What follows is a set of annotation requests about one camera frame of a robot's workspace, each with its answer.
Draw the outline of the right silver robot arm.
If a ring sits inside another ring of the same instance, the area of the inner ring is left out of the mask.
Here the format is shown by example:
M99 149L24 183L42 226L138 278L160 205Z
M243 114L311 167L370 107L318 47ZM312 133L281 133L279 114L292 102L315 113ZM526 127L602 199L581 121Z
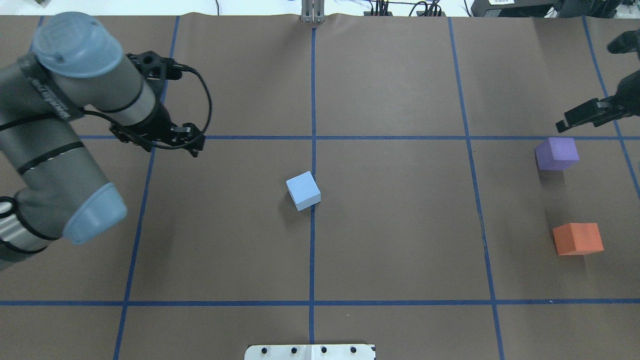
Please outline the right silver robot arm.
M602 93L567 110L555 125L558 133L639 118L638 28L625 30L608 41L603 36L588 39Z

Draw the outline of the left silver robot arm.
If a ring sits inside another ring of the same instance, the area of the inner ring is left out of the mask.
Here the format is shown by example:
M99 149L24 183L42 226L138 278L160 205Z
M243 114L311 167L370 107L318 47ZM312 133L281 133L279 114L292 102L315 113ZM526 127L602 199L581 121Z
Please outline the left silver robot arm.
M197 157L205 129L177 125L161 97L167 80L199 72L153 51L127 54L93 16L55 14L30 52L1 69L1 152L25 187L1 198L1 269L38 255L58 239L84 244L126 218L114 183L71 126L86 116L110 123L121 142Z

